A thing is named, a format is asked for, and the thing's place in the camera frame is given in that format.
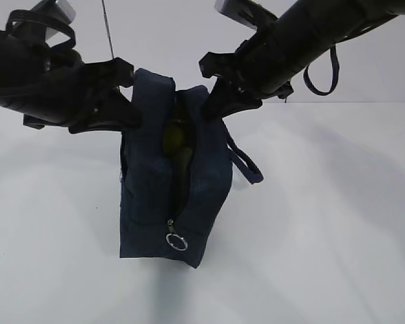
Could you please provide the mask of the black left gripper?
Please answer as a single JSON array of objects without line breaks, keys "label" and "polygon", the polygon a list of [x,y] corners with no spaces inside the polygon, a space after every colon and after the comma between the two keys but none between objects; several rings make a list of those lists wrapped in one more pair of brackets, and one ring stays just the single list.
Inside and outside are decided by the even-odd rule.
[{"label": "black left gripper", "polygon": [[74,50],[76,39],[49,45],[42,39],[6,38],[11,68],[6,108],[24,115],[32,128],[58,126],[70,134],[94,131],[124,132],[142,125],[142,113],[113,89],[88,104],[92,85],[134,85],[134,66],[116,57],[84,63]]}]

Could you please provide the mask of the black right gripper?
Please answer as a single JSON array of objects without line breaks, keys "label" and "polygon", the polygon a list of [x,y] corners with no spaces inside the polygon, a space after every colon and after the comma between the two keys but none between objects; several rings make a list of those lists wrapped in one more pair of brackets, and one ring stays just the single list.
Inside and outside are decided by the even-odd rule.
[{"label": "black right gripper", "polygon": [[[311,22],[271,20],[257,22],[255,33],[234,53],[208,52],[199,61],[204,78],[218,77],[202,106],[205,119],[221,119],[258,109],[262,100],[274,97],[279,88],[311,63]],[[249,92],[240,92],[223,78],[237,78]]]}]

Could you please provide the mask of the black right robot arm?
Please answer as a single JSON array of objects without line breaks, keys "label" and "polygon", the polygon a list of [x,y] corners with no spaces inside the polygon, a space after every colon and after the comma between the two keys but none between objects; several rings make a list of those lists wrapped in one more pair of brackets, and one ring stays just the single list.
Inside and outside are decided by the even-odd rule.
[{"label": "black right robot arm", "polygon": [[[331,94],[340,71],[336,45],[405,15],[405,1],[299,0],[280,17],[254,1],[217,1],[215,9],[255,34],[233,53],[208,52],[200,60],[202,76],[217,79],[202,108],[207,120],[258,109],[265,99],[288,98],[300,72],[311,92]],[[326,51],[333,76],[330,90],[321,91],[308,67]]]}]

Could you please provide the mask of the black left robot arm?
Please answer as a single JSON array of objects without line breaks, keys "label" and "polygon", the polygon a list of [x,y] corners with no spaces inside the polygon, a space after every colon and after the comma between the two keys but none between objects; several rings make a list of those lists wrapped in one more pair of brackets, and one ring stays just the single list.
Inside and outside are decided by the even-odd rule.
[{"label": "black left robot arm", "polygon": [[118,89],[133,85],[133,66],[120,58],[85,63],[73,47],[49,46],[46,33],[33,23],[0,30],[0,107],[21,113],[23,124],[37,130],[139,128],[141,112]]}]

